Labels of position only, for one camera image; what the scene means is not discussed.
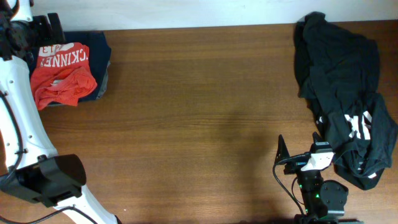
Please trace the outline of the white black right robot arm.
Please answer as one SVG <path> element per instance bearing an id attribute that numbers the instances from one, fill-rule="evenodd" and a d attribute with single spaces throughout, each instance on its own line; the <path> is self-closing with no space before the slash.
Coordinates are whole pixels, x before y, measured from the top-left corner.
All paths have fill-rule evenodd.
<path id="1" fill-rule="evenodd" d="M 287 192 L 300 211 L 294 223 L 338 223 L 345 214 L 348 188 L 335 180 L 325 180 L 321 171 L 331 164 L 334 152 L 330 143 L 318 133 L 313 133 L 313 144 L 308 152 L 291 156 L 283 137 L 278 137 L 277 153 L 272 168 L 277 183 Z M 293 183 L 300 188 L 303 202 L 299 202 L 293 190 L 288 190 L 277 177 L 275 168 L 284 166 L 285 175 L 294 175 Z"/>

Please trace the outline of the orange red printed t-shirt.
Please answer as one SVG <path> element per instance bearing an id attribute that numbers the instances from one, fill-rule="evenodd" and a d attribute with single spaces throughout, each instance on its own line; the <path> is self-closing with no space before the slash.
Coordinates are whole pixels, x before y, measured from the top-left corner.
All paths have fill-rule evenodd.
<path id="1" fill-rule="evenodd" d="M 41 47 L 30 87 L 38 110 L 51 103 L 77 106 L 97 87 L 89 66 L 90 49 L 79 42 Z"/>

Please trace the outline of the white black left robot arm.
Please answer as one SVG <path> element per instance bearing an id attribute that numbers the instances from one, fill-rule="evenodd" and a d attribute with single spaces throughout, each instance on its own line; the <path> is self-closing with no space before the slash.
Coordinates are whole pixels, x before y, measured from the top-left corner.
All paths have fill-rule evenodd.
<path id="1" fill-rule="evenodd" d="M 60 155 L 39 111 L 56 103 L 77 105 L 97 91 L 91 64 L 107 69 L 101 56 L 77 40 L 67 42 L 56 13 L 34 16 L 33 1 L 1 2 L 1 139 L 6 174 L 1 190 L 52 207 L 75 223 L 118 223 L 90 192 L 75 154 Z"/>

